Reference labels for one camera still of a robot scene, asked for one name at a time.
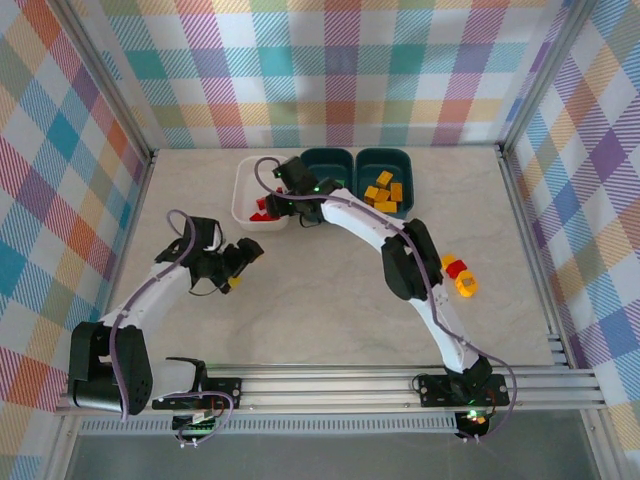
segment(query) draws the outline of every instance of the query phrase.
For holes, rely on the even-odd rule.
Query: gray floor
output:
[[[81,436],[68,479],[599,478],[578,412],[521,412],[480,446],[453,435],[224,435],[197,450],[171,436]]]

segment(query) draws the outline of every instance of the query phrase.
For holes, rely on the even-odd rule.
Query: plaid wall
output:
[[[492,143],[571,1],[74,4],[150,143],[238,148]]]
[[[599,2],[516,153],[572,347],[640,467],[640,0]]]
[[[71,330],[105,307],[143,163],[44,0],[0,0],[0,479],[33,478]]]

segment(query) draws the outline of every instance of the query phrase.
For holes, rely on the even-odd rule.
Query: marble surface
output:
[[[353,153],[360,149],[351,149]],[[546,323],[491,148],[406,148],[415,206],[440,255],[465,260],[479,282],[470,299],[447,289],[475,343],[514,365],[552,364]],[[333,225],[245,232],[231,217],[238,163],[298,149],[160,152],[115,300],[146,276],[173,239],[165,213],[220,220],[229,241],[249,236],[265,255],[229,295],[184,295],[148,341],[152,359],[188,356],[235,364],[441,365],[415,310],[387,288],[379,254]],[[196,291],[206,292],[201,282]]]

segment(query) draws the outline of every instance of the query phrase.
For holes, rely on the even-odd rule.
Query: teal container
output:
[[[366,148],[356,155],[355,192],[364,199],[364,192],[370,185],[375,185],[380,174],[386,170],[393,174],[392,182],[402,183],[402,203],[398,205],[398,213],[390,214],[395,218],[406,218],[413,208],[413,173],[411,158],[397,148]]]
[[[333,178],[354,193],[353,156],[343,148],[310,148],[300,155],[318,181]]]

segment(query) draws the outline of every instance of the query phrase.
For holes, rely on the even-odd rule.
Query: purple cable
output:
[[[407,245],[409,246],[409,248],[411,248],[411,251],[413,252],[413,255],[416,259],[416,263],[418,264],[418,270],[420,270],[420,276],[422,277],[422,282],[424,283],[426,289],[427,289],[427,298],[429,300],[429,306],[431,307],[431,315],[433,316],[433,323],[436,324],[436,326],[442,330],[444,333],[446,333],[447,335],[449,335],[451,338],[454,338],[455,340],[459,341],[462,345],[468,347],[469,349],[471,349],[472,351],[476,352],[478,355],[482,355],[484,357],[487,357],[489,360],[493,360],[494,362],[499,363],[500,365],[504,366],[505,369],[509,372],[509,376],[511,377],[511,381],[513,382],[513,396],[511,398],[511,403],[509,403],[509,408],[507,409],[507,413],[505,414],[504,418],[502,419],[502,421],[489,433],[487,433],[484,438],[488,438],[491,435],[494,435],[498,430],[500,430],[509,420],[509,418],[511,417],[511,414],[513,413],[513,409],[516,405],[516,399],[518,397],[518,382],[516,380],[516,374],[513,371],[513,369],[511,368],[511,366],[509,366],[507,364],[507,362],[505,362],[504,360],[490,355],[482,350],[480,350],[478,347],[476,347],[475,345],[472,345],[471,343],[469,343],[467,340],[465,340],[463,337],[461,337],[460,335],[457,335],[455,333],[453,333],[451,330],[449,330],[447,327],[445,327],[444,325],[442,325],[442,323],[440,323],[440,320],[438,320],[438,309],[436,308],[436,302],[435,299],[433,298],[433,291],[431,289],[431,283],[429,282],[429,276],[427,275],[427,270],[424,266],[424,262],[422,261],[422,259],[420,258],[420,254],[418,252],[418,249],[416,247],[416,245],[413,243],[413,240],[411,240],[411,237],[409,237],[409,235],[407,235],[405,232],[403,232],[400,228],[396,227],[394,224],[390,223],[389,221],[387,221],[387,219],[383,216],[378,215],[377,212],[370,210],[369,208],[367,208],[366,206],[360,205],[359,203],[354,203],[349,199],[346,198],[342,198],[342,197],[334,197],[334,196],[330,196],[330,195],[321,195],[321,194],[314,194],[314,195],[288,195],[286,193],[279,193],[271,188],[269,188],[260,178],[260,173],[258,171],[258,167],[260,166],[260,164],[262,164],[262,162],[265,162],[267,160],[271,160],[274,161],[278,164],[278,166],[280,166],[280,161],[277,158],[274,157],[262,157],[261,159],[259,159],[255,166],[254,166],[254,174],[256,176],[256,180],[258,181],[258,183],[260,184],[260,186],[262,188],[264,188],[267,192],[280,197],[280,198],[284,198],[285,200],[331,200],[331,201],[335,201],[335,202],[339,202],[339,203],[344,203],[349,207],[353,207],[356,208],[358,210],[360,210],[363,213],[366,213],[368,216],[370,216],[371,218],[376,219],[378,222],[380,222],[382,225],[384,225],[385,228],[388,228],[392,231],[394,231],[395,233],[397,233],[398,235],[400,235],[403,240],[407,243]]]
[[[216,428],[212,432],[206,434],[204,437],[202,437],[200,439],[200,441],[193,442],[191,445],[193,445],[194,447],[197,447],[198,445],[202,445],[207,440],[213,438],[220,430],[222,430],[227,425],[227,423],[229,423],[229,420],[231,419],[231,414],[233,413],[233,397],[231,397],[231,395],[229,395],[227,393],[216,392],[216,391],[190,392],[190,393],[172,393],[171,395],[167,395],[166,397],[163,397],[163,398],[193,398],[193,397],[204,397],[204,396],[207,396],[207,395],[208,396],[214,396],[215,395],[215,396],[222,397],[225,400],[227,400],[229,402],[229,413],[227,414],[227,418],[224,419],[224,422],[222,422],[218,428]],[[185,428],[186,427],[182,427],[182,428],[178,429],[178,440],[180,440],[180,444],[181,445],[187,444],[185,439],[182,437],[182,432],[185,430]]]
[[[118,327],[120,326],[122,321],[129,315],[129,310],[131,309],[133,304],[136,303],[136,301],[142,296],[142,294],[146,292],[151,285],[159,281],[162,277],[164,277],[169,272],[171,272],[174,268],[180,265],[180,262],[182,262],[182,260],[184,260],[185,257],[189,254],[189,252],[191,251],[195,243],[196,227],[193,224],[193,220],[191,220],[189,215],[184,213],[182,210],[169,210],[167,212],[166,218],[167,218],[167,222],[169,223],[169,226],[172,228],[174,232],[182,236],[182,234],[171,222],[171,215],[174,213],[182,215],[185,218],[185,222],[187,223],[187,225],[189,225],[189,231],[191,232],[191,236],[189,239],[189,245],[187,246],[187,249],[182,253],[182,255],[180,255],[176,259],[175,262],[173,262],[167,268],[162,270],[156,276],[151,277],[149,280],[143,283],[142,286],[138,288],[138,290],[136,290],[133,293],[133,295],[131,295],[131,297],[129,297],[129,300],[127,300],[127,303],[124,304],[124,306],[122,307],[122,310],[120,311],[115,321],[113,322],[113,325],[111,326],[111,333],[109,334],[109,355],[111,355],[111,363],[113,364],[113,373],[116,376],[116,381],[118,383],[118,390],[120,390],[120,400],[122,402],[122,416],[120,418],[123,422],[126,422],[127,419],[129,418],[129,392],[127,391],[127,387],[124,384],[124,375],[122,374],[122,367],[120,366],[120,362],[118,362],[118,354],[116,351],[116,336],[118,333]]]

